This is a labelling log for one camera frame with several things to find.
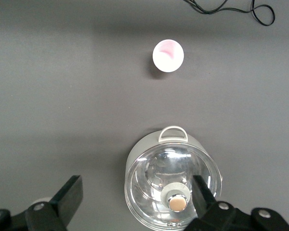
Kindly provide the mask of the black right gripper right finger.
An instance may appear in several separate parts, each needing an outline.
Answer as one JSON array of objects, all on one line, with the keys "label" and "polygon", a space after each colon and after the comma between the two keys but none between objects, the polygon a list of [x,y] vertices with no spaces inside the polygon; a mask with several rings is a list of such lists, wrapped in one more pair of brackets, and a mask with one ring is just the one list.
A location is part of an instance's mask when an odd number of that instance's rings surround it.
[{"label": "black right gripper right finger", "polygon": [[204,179],[194,175],[192,202],[197,218],[185,231],[289,231],[289,224],[276,211],[256,207],[246,214],[225,201],[217,201]]}]

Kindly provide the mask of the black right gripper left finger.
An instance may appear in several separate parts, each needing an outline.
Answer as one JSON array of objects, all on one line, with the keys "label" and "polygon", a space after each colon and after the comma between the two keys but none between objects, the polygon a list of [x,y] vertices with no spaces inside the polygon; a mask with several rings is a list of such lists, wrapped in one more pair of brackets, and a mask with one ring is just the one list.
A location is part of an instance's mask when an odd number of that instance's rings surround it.
[{"label": "black right gripper left finger", "polygon": [[0,209],[0,231],[68,231],[82,199],[82,177],[73,175],[49,201],[38,200],[15,216]]}]

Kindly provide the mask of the pink cup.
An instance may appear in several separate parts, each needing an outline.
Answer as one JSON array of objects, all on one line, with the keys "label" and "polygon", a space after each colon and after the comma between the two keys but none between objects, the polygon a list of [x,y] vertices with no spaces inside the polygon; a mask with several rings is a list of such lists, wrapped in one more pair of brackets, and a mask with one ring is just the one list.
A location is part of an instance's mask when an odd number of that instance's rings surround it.
[{"label": "pink cup", "polygon": [[184,50],[177,41],[165,39],[154,47],[152,59],[158,70],[165,73],[174,72],[184,61]]}]

